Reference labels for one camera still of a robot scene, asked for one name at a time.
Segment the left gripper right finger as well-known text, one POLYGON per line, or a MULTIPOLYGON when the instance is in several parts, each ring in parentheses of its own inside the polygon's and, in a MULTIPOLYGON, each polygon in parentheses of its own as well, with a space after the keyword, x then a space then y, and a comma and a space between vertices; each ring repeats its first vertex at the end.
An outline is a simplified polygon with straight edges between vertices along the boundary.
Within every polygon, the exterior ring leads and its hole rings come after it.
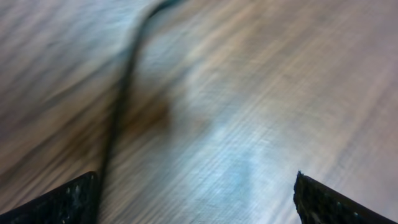
POLYGON ((293 201, 304 224, 397 224, 301 172, 293 201))

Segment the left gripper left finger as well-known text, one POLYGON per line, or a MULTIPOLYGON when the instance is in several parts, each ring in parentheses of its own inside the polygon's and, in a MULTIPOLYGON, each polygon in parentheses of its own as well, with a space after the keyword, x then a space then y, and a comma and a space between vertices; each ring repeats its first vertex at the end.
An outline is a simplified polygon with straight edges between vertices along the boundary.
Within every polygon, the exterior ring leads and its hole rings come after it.
POLYGON ((97 173, 87 172, 1 214, 1 224, 95 223, 97 185, 97 173))

